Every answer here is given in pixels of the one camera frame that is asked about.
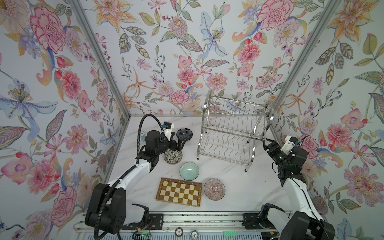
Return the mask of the steel wire dish rack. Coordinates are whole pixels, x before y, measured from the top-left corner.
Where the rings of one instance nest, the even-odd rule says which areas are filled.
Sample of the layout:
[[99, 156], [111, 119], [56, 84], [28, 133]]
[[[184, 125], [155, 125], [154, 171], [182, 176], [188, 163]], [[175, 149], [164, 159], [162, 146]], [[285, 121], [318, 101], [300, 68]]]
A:
[[225, 98], [209, 90], [203, 105], [197, 159], [219, 159], [245, 166], [248, 172], [258, 145], [267, 139], [273, 118], [269, 104]]

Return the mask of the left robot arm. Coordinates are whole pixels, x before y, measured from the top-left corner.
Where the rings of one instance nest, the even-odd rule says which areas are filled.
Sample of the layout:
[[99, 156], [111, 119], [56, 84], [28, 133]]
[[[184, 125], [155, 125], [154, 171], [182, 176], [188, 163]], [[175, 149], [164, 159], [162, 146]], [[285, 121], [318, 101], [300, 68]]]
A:
[[159, 156], [168, 150], [182, 151], [193, 137], [190, 129], [149, 131], [145, 144], [139, 147], [137, 162], [120, 177], [108, 184], [97, 184], [92, 192], [85, 217], [85, 224], [94, 228], [94, 239], [101, 240], [107, 234], [119, 235], [126, 224], [128, 193], [159, 162]]

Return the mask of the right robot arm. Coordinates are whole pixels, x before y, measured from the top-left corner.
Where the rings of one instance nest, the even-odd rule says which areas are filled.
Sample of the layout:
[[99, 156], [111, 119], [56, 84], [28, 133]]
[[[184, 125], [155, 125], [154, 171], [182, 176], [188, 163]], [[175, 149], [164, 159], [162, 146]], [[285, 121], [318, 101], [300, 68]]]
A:
[[269, 141], [263, 148], [278, 168], [277, 176], [288, 195], [293, 215], [289, 217], [282, 208], [266, 203], [257, 216], [259, 226], [275, 228], [281, 240], [333, 240], [335, 229], [316, 210], [301, 174], [309, 153], [295, 137], [287, 137], [282, 147], [276, 141]]

